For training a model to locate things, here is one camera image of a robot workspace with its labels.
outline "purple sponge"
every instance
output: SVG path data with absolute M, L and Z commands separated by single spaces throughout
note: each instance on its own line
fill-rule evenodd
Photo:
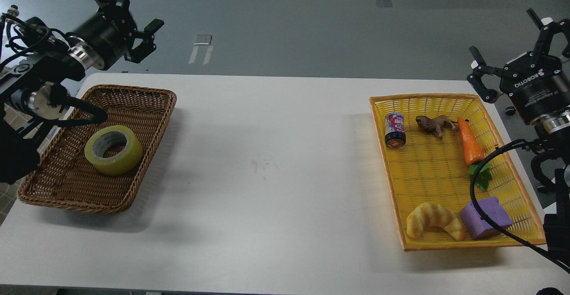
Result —
M 507 215 L 507 211 L 499 204 L 499 198 L 489 197 L 478 199 L 477 202 L 479 202 L 479 205 L 489 217 L 501 227 L 507 229 L 513 224 L 513 221 Z M 469 233 L 475 240 L 499 234 L 498 230 L 492 228 L 485 220 L 481 219 L 481 216 L 473 206 L 473 202 L 468 202 L 465 208 L 460 212 L 460 215 Z

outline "white table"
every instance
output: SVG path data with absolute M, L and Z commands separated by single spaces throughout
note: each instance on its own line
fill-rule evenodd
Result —
M 95 74 L 80 94 L 96 84 L 178 96 L 134 205 L 108 216 L 17 202 L 0 228 L 0 283 L 315 295 L 557 287 L 570 294 L 570 277 L 524 247 L 401 249 L 368 98 L 473 93 L 467 82 Z M 509 141 L 493 105 L 486 107 Z

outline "roll of tape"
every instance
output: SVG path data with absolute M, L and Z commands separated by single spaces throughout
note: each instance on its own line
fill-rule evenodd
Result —
M 103 155 L 113 145 L 125 145 L 118 154 Z M 115 125 L 94 133 L 85 145 L 85 157 L 104 175 L 116 176 L 134 168 L 143 155 L 143 147 L 128 127 Z

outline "gray floor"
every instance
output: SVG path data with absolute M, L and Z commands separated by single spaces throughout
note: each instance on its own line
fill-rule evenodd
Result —
M 39 16 L 63 31 L 96 10 L 91 0 L 0 0 L 0 7 L 12 3 L 20 7 L 21 17 Z M 140 26 L 155 17 L 165 21 L 156 38 L 158 50 L 141 64 L 120 61 L 109 71 L 464 80 L 472 61 L 469 46 L 478 46 L 489 64 L 500 66 L 533 48 L 537 29 L 526 9 L 560 20 L 570 16 L 569 4 L 570 0 L 131 0 Z M 205 65 L 207 46 L 201 46 L 189 64 L 197 33 L 213 35 L 212 56 Z M 552 53 L 559 55 L 563 46 L 563 38 L 555 38 Z M 485 82 L 497 86 L 497 79 Z M 80 84 L 66 85 L 73 91 Z M 507 104 L 502 97 L 497 108 L 502 111 Z M 533 128 L 518 116 L 503 114 L 503 121 L 513 139 L 535 137 Z M 530 155 L 521 157 L 529 165 Z M 546 205 L 553 197 L 540 199 Z

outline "bread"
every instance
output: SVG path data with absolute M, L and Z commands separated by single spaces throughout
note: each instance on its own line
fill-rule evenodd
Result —
M 452 210 L 433 202 L 424 202 L 413 210 L 406 220 L 406 232 L 411 238 L 421 238 L 428 226 L 443 228 L 455 240 L 465 239 L 465 228 Z

